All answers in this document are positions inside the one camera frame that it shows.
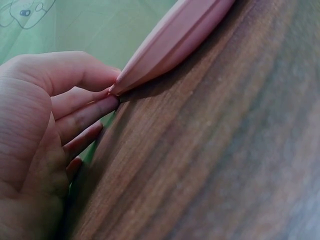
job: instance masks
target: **green sheet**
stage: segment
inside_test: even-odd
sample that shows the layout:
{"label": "green sheet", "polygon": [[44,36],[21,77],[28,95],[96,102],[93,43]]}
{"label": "green sheet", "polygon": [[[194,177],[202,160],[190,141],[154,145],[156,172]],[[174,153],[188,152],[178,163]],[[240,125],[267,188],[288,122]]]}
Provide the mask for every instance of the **green sheet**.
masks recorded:
{"label": "green sheet", "polygon": [[176,1],[0,0],[0,64],[20,54],[82,50],[122,69]]}

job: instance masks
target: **brown wood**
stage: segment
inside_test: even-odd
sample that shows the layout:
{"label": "brown wood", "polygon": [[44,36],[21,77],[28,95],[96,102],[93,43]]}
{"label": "brown wood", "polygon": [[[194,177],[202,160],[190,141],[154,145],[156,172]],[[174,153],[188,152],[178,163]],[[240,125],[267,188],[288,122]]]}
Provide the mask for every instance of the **brown wood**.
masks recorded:
{"label": "brown wood", "polygon": [[134,90],[84,166],[74,240],[320,239],[320,2],[238,0]]}

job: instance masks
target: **pink plastic piece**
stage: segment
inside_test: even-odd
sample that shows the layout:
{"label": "pink plastic piece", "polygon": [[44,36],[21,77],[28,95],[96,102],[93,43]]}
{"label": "pink plastic piece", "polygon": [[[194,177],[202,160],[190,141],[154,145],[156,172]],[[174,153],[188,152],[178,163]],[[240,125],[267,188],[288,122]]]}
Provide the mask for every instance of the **pink plastic piece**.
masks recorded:
{"label": "pink plastic piece", "polygon": [[175,68],[224,18],[235,0],[178,0],[134,53],[110,93],[121,95]]}

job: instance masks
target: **finger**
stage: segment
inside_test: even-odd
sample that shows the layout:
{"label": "finger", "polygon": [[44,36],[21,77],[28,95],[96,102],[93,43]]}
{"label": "finger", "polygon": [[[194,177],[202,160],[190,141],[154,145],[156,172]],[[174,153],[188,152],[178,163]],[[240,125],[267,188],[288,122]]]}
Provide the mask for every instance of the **finger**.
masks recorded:
{"label": "finger", "polygon": [[103,129],[103,124],[97,121],[86,130],[84,130],[79,136],[63,146],[68,165],[72,159],[82,153],[91,143],[93,143]]}
{"label": "finger", "polygon": [[82,51],[19,55],[3,66],[7,75],[33,83],[51,97],[77,86],[92,92],[110,87],[120,71]]}
{"label": "finger", "polygon": [[55,120],[65,117],[84,105],[98,101],[108,95],[108,88],[99,92],[74,87],[70,91],[51,97],[52,113]]}
{"label": "finger", "polygon": [[118,99],[110,95],[56,121],[55,125],[60,134],[62,146],[69,143],[93,123],[114,111],[118,105]]}
{"label": "finger", "polygon": [[66,175],[68,177],[69,183],[72,183],[75,176],[77,175],[80,167],[82,166],[82,160],[79,156],[73,159],[70,164],[65,168]]}

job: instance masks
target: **hand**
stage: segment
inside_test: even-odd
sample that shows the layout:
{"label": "hand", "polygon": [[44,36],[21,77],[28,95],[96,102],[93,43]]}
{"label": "hand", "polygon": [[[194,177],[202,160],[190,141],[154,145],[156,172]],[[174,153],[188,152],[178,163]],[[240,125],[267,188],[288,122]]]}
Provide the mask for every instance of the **hand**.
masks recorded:
{"label": "hand", "polygon": [[77,155],[119,104],[108,95],[119,72],[77,51],[0,66],[0,239],[54,236]]}

